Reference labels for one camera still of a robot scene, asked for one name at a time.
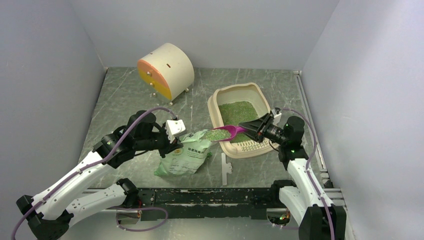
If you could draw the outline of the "magenta litter scoop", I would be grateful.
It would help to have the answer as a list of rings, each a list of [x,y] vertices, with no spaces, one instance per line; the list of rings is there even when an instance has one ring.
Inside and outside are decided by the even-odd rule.
[[[245,128],[235,125],[225,125],[208,130],[203,138],[211,142],[225,142],[233,140],[237,134],[244,133]]]

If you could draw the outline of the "beige litter box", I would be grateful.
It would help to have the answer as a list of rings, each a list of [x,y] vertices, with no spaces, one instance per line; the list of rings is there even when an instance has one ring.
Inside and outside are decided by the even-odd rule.
[[[215,128],[256,120],[271,110],[260,87],[253,82],[217,89],[209,97],[207,107]],[[257,157],[278,147],[267,138],[257,143],[244,133],[238,133],[235,139],[219,144],[223,152],[233,159]]]

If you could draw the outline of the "green cat litter bag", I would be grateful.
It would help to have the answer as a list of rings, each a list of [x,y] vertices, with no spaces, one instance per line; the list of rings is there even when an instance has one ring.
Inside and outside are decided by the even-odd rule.
[[[160,160],[156,176],[184,176],[195,174],[210,155],[214,143],[204,138],[207,129],[191,132],[180,138],[182,147],[174,150]]]

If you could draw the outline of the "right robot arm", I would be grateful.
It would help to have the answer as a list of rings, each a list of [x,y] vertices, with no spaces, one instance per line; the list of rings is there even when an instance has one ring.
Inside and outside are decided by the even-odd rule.
[[[281,186],[270,193],[275,207],[286,206],[298,224],[301,240],[345,239],[347,213],[342,206],[328,197],[313,173],[310,158],[302,138],[305,121],[291,116],[283,127],[274,124],[275,116],[269,112],[262,117],[239,124],[244,134],[257,143],[264,139],[278,145],[278,158],[291,176],[293,186]]]

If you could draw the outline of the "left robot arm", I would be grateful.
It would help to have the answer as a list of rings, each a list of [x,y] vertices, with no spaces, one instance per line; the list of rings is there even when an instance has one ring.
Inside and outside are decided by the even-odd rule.
[[[142,205],[139,189],[127,178],[87,196],[82,193],[101,177],[123,163],[158,151],[165,157],[182,147],[179,137],[187,131],[184,122],[173,114],[157,123],[154,110],[140,110],[128,123],[105,135],[91,152],[70,172],[46,190],[23,195],[16,201],[27,224],[38,240],[57,240],[79,221],[108,208],[130,209]]]

